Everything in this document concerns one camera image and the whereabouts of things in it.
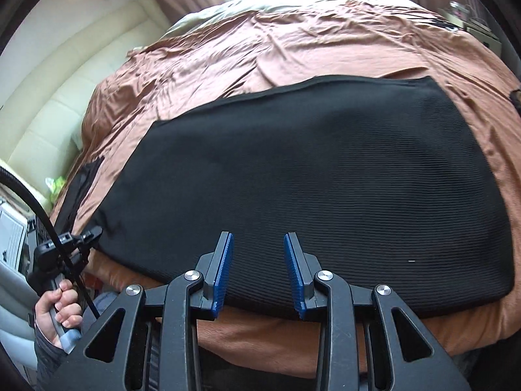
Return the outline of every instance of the black cable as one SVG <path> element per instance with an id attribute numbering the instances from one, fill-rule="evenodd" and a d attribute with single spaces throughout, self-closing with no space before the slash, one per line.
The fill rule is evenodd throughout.
<path id="1" fill-rule="evenodd" d="M 45 212 L 41 204 L 36 200 L 35 196 L 33 196 L 32 193 L 14 175 L 11 174 L 11 172 L 7 171 L 1 166 L 0 183 L 7 186 L 7 188 L 9 188 L 17 196 L 19 196 L 23 200 L 23 202 L 29 206 L 33 213 L 40 219 L 40 222 L 49 234 L 50 240 L 53 242 L 54 246 L 62 256 L 65 266 L 67 266 L 67 268 L 71 272 L 72 277 L 74 278 L 74 281 L 77 284 L 77 287 L 79 288 L 80 292 L 83 294 L 85 301 L 87 302 L 87 305 L 90 307 L 90 310 L 92 310 L 94 317 L 96 317 L 96 319 L 99 318 L 100 313 L 98 312 L 89 293 L 87 292 L 85 284 L 81 280 L 80 275 L 75 271 L 69 256 L 67 256 L 67 252 L 65 251 L 62 243 L 59 240 L 58 234 L 56 233 L 56 230 L 54 229 L 52 222 L 50 221 L 47 213 Z"/>

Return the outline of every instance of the metal screw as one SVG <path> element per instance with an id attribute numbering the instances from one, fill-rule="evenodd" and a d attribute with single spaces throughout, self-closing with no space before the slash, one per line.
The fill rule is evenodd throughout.
<path id="1" fill-rule="evenodd" d="M 141 287 L 139 285 L 129 285 L 125 290 L 127 296 L 137 296 L 141 292 Z"/>
<path id="2" fill-rule="evenodd" d="M 317 276 L 322 281 L 331 281 L 333 279 L 333 274 L 328 270 L 321 270 L 317 273 Z"/>
<path id="3" fill-rule="evenodd" d="M 184 274 L 184 279 L 187 281 L 197 281 L 201 274 L 197 270 L 189 270 Z"/>
<path id="4" fill-rule="evenodd" d="M 378 292 L 381 296 L 388 296 L 391 293 L 391 287 L 389 285 L 379 285 L 376 287 L 376 292 Z"/>

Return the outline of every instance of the bed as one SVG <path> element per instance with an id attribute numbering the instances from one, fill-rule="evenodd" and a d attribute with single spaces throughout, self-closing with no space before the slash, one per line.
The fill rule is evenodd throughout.
<path id="1" fill-rule="evenodd" d="M 74 232 L 88 223 L 156 120 L 173 119 L 217 98 L 319 75 L 430 75 L 471 126 L 496 177 L 511 222 L 516 277 L 503 299 L 428 318 L 425 324 L 451 355 L 490 345 L 519 330 L 521 120 L 509 100 L 519 82 L 501 60 L 469 34 L 429 24 L 426 19 L 435 15 L 408 0 L 291 0 L 287 7 L 269 10 L 237 10 L 237 5 L 231 5 L 230 15 L 222 7 L 213 8 L 216 20 L 208 13 L 182 20 L 157 43 L 135 51 L 96 87 L 83 119 L 83 151 L 69 178 L 82 165 L 101 156 L 105 160 L 79 207 Z M 304 43 L 306 51 L 298 43 Z M 146 288 L 159 284 L 95 250 L 87 271 L 118 290 L 136 282 Z M 225 307 L 216 322 L 199 322 L 198 333 L 202 347 L 238 366 L 300 377 L 315 374 L 317 324 Z M 364 361 L 360 357 L 362 368 Z"/>

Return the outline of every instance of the cream leather headboard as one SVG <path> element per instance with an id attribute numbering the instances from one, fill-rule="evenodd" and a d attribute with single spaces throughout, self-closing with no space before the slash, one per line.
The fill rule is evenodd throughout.
<path id="1" fill-rule="evenodd" d="M 78 155 L 71 136 L 96 85 L 169 26 L 155 0 L 135 0 L 63 43 L 0 110 L 0 159 L 47 196 L 45 178 L 67 175 Z"/>

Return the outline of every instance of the black sleeve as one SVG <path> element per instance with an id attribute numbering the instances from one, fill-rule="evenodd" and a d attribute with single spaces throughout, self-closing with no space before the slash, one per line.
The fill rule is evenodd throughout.
<path id="1" fill-rule="evenodd" d="M 35 390 L 44 391 L 67 354 L 61 348 L 53 346 L 37 325 L 35 325 L 35 353 L 38 360 Z"/>

